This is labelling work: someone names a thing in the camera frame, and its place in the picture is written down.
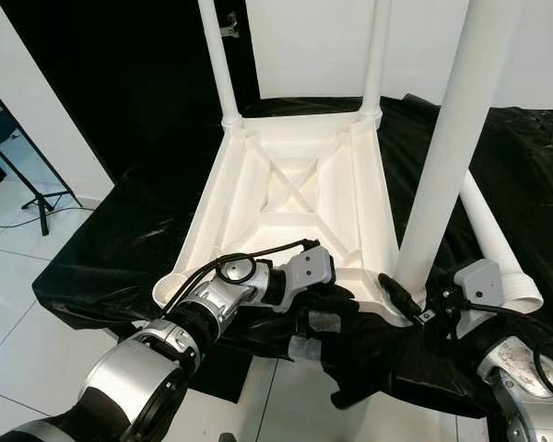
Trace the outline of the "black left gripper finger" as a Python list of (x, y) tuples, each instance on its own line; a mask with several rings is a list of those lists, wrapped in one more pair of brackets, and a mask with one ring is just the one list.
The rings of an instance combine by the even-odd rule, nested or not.
[(356, 315), (359, 303), (351, 291), (340, 285), (322, 285), (318, 289), (318, 310), (340, 317)]

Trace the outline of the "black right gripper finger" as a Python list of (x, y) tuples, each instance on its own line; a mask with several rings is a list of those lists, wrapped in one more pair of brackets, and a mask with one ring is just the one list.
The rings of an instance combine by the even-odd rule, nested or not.
[(378, 274), (378, 282), (382, 290), (389, 296), (391, 303), (398, 308), (402, 315), (411, 321), (418, 320), (420, 313), (419, 303), (412, 298), (412, 295), (405, 287), (402, 287), (394, 278), (386, 273)]

